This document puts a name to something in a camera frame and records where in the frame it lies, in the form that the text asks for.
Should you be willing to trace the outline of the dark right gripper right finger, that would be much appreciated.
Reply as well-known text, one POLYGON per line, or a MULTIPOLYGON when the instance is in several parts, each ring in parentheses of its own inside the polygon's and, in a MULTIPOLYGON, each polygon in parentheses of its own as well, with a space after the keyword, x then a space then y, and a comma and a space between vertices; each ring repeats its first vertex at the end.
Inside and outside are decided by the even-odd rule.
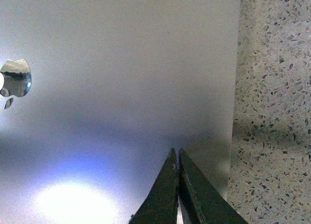
POLYGON ((246 224, 188 154, 179 150, 179 197, 185 224, 246 224))

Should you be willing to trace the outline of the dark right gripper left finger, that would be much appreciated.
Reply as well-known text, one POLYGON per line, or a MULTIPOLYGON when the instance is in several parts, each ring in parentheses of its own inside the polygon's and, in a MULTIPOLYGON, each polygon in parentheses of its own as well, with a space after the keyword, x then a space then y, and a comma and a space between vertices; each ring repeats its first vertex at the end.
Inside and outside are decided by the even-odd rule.
POLYGON ((130 224, 175 224, 177 223, 179 174, 174 148, 170 152, 151 190, 130 224))

